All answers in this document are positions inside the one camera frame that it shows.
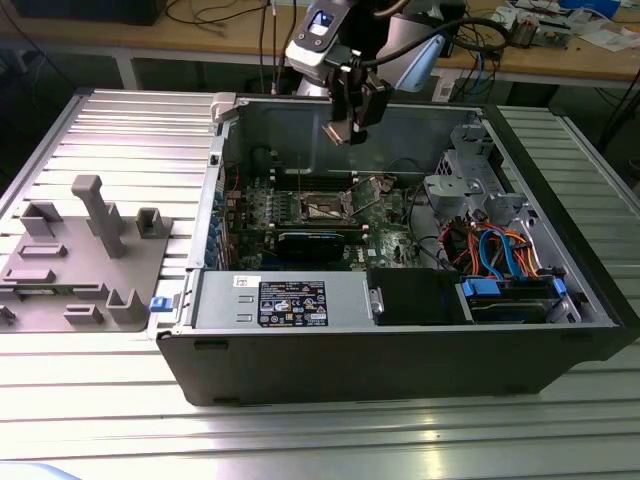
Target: blue cable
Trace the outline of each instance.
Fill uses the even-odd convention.
[[[478,250],[480,251],[480,261],[482,262],[482,265],[484,265],[484,267],[487,270],[493,273],[498,280],[504,280],[504,277],[502,276],[502,274],[491,266],[491,263],[489,263],[489,260],[487,259],[487,253],[485,252],[487,238],[489,238],[489,235],[491,235],[492,233],[497,233],[498,236],[500,237],[500,240],[502,240],[502,245],[504,246],[504,258],[507,259],[507,266],[509,267],[509,272],[511,272],[511,275],[513,275],[516,278],[526,278],[523,275],[520,268],[518,267],[518,264],[513,260],[509,239],[504,233],[502,233],[500,230],[496,230],[495,228],[490,228],[489,230],[485,230],[485,232],[480,237]]]
[[[473,100],[473,97],[476,96],[476,93],[478,91],[478,85],[480,85],[480,77],[482,76],[482,72],[484,71],[484,57],[482,56],[481,53],[478,53],[478,57],[477,60],[479,60],[478,63],[478,76],[476,77],[476,83],[473,84],[473,89],[471,90],[471,98],[469,100]]]

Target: blue latch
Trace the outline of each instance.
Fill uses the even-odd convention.
[[[491,278],[468,278],[462,283],[462,291],[465,297],[500,296],[498,281]]]
[[[563,295],[566,295],[567,286],[564,284],[564,282],[562,281],[561,278],[554,278],[553,279],[553,286],[555,287],[556,292],[558,292],[558,295],[560,295],[561,297]]]
[[[170,312],[171,310],[173,310],[173,299],[169,297],[153,297],[151,299],[149,311],[152,313]]]

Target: wooden workbench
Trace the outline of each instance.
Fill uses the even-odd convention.
[[[200,7],[223,2],[224,0],[195,1]],[[487,16],[490,9],[500,3],[499,0],[471,0],[472,14],[476,11]],[[256,0],[239,0],[235,6],[221,8],[213,11],[213,14],[217,13],[218,17],[228,16],[258,5],[259,2]],[[82,21],[21,19],[17,17],[11,5],[9,8],[20,27],[46,50],[58,49],[71,53],[86,52],[113,56],[118,61],[123,83],[128,88],[134,88],[136,85],[132,83],[137,83],[130,63],[131,58],[257,63],[259,11],[228,20],[225,22],[225,28],[219,29],[219,33],[212,33],[194,25],[175,22],[166,16],[159,18],[154,26],[139,27]],[[298,21],[304,17],[305,11],[306,7],[298,8]],[[187,0],[178,3],[172,9],[172,13],[186,20],[192,18]],[[278,50],[286,37],[292,13],[292,7],[278,8]],[[630,15],[622,12],[616,19],[640,22],[637,12],[635,18]],[[265,54],[272,52],[270,20],[269,14],[264,35]],[[22,37],[4,16],[0,17],[0,45],[3,43],[9,48],[26,46]],[[585,80],[590,80],[593,86],[622,86],[621,82],[630,81],[639,66],[640,49],[612,53],[582,39],[573,38],[567,49],[509,48],[504,54],[500,72],[505,79],[525,82],[584,84]],[[453,76],[459,76],[462,74],[461,70],[473,67],[473,59],[464,50],[456,49],[451,58],[440,59],[437,67],[436,74],[441,75],[443,71],[449,70],[454,72]],[[599,80],[614,82],[602,83],[598,82]]]

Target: motherboard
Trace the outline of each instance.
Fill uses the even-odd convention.
[[[228,191],[230,269],[361,271],[422,266],[393,176],[255,178]]]

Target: power supply label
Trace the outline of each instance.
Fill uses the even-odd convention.
[[[260,282],[258,305],[261,327],[329,325],[324,282]]]

